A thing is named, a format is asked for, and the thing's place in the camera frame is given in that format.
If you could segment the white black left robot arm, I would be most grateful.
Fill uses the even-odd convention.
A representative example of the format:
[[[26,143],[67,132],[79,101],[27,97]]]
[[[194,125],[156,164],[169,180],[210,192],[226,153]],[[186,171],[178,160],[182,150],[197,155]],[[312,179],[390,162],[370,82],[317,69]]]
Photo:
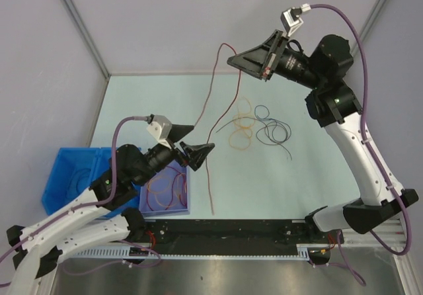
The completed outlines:
[[[146,153],[133,145],[117,147],[121,127],[132,119],[127,117],[117,125],[110,168],[100,178],[44,220],[7,230],[11,248],[1,258],[13,254],[15,266],[12,281],[4,284],[8,294],[31,294],[37,278],[52,272],[66,257],[86,247],[117,240],[142,240],[146,226],[136,208],[126,209],[111,224],[102,222],[92,226],[90,222],[123,206],[135,196],[135,185],[143,186],[173,161],[198,170],[215,147],[213,143],[185,144],[182,139],[193,131],[193,126],[171,124],[162,116],[140,117],[148,123],[147,131],[157,141]]]

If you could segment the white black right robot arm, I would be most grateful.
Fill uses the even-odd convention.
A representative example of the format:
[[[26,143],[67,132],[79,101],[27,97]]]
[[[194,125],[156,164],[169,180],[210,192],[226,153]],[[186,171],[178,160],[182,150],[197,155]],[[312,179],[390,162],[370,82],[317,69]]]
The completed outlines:
[[[354,63],[348,40],[329,34],[310,56],[291,47],[281,31],[261,45],[231,56],[228,65],[257,79],[280,75],[311,90],[305,99],[309,116],[324,128],[338,146],[358,185],[359,198],[324,206],[305,218],[305,236],[320,243],[329,231],[352,229],[370,232],[418,201],[389,170],[371,134],[361,123],[363,108],[344,76]]]

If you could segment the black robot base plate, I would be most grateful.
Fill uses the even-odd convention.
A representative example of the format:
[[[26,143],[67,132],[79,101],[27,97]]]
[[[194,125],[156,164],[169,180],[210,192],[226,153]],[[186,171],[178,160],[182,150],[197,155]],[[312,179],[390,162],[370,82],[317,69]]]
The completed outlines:
[[[130,236],[154,244],[161,255],[282,256],[299,244],[327,246],[336,230],[322,232],[294,220],[148,220]]]

